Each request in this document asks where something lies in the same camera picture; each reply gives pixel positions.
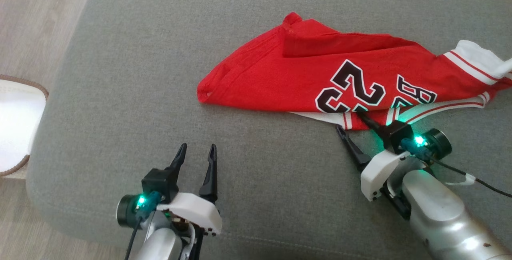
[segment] black camera lens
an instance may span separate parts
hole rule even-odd
[[[137,207],[138,200],[139,195],[125,195],[117,204],[116,218],[121,227],[135,228],[135,225],[137,225],[135,207]]]
[[[452,152],[452,144],[443,132],[433,128],[421,136],[426,140],[425,147],[436,159],[440,160]]]

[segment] red jersey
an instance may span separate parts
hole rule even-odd
[[[512,86],[512,59],[470,41],[436,56],[388,34],[341,33],[294,12],[217,65],[198,85],[202,103],[287,111],[366,129],[354,111],[381,124],[479,107]]]

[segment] gray couch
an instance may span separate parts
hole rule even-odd
[[[44,112],[27,189],[43,218],[70,236],[126,247],[115,219],[153,167],[179,145],[178,185],[198,192],[211,143],[219,154],[220,237],[208,259],[428,259],[383,198],[369,203],[332,125],[294,114],[200,105],[199,81],[289,12],[344,32],[390,33],[436,54],[461,39],[512,56],[512,0],[88,0]],[[512,190],[512,90],[485,109],[415,124],[443,130],[453,166]],[[368,154],[381,144],[353,132]],[[439,170],[441,180],[460,180]],[[480,185],[454,187],[512,248],[512,201]]]

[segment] black cable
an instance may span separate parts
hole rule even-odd
[[[132,251],[133,242],[135,240],[135,235],[137,234],[137,230],[139,229],[139,225],[142,222],[142,218],[139,218],[139,221],[137,221],[137,225],[135,225],[135,228],[132,232],[132,237],[130,238],[130,243],[128,244],[128,248],[126,250],[126,256],[124,257],[124,260],[128,260],[130,258],[130,252]]]
[[[444,164],[443,162],[441,162],[440,160],[435,159],[435,158],[434,158],[434,157],[432,157],[432,156],[428,156],[428,157],[429,157],[432,161],[434,161],[435,163],[437,163],[437,164],[441,165],[442,167],[445,167],[445,168],[447,168],[447,169],[450,169],[450,170],[452,170],[453,172],[457,172],[457,173],[461,174],[462,176],[466,176],[466,174],[467,174],[466,172],[461,171],[461,170],[459,170],[459,169],[457,169],[457,168],[455,168],[455,167],[451,167],[450,165]],[[475,181],[476,181],[476,182],[478,182],[478,183],[480,183],[480,184],[482,184],[483,186],[485,186],[485,187],[487,187],[487,188],[491,189],[492,191],[494,191],[494,192],[496,192],[496,193],[499,193],[499,194],[501,194],[501,195],[503,195],[503,196],[507,196],[507,197],[509,197],[509,198],[512,198],[512,194],[507,193],[507,192],[505,192],[505,191],[501,191],[500,189],[494,188],[494,187],[492,187],[491,185],[489,185],[489,184],[485,183],[483,180],[480,180],[479,178],[475,178]]]

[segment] red fabric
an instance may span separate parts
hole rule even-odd
[[[354,77],[346,78],[346,89],[331,81],[344,63],[350,64],[347,60],[363,71],[368,97],[374,83],[384,87],[385,94],[378,103],[355,97]],[[249,41],[219,63],[199,83],[197,95],[201,103],[241,109],[321,112],[317,98],[323,89],[333,87],[342,94],[338,101],[331,98],[332,107],[339,102],[350,110],[362,106],[376,110],[373,117],[385,122],[384,115],[396,96],[412,105],[421,104],[397,92],[398,76],[410,85],[435,92],[435,102],[471,98],[483,92],[493,96],[496,90],[510,87],[505,80],[493,86],[483,83],[446,56],[435,56],[413,41],[388,34],[341,33],[313,19],[304,21],[293,12],[280,26]]]

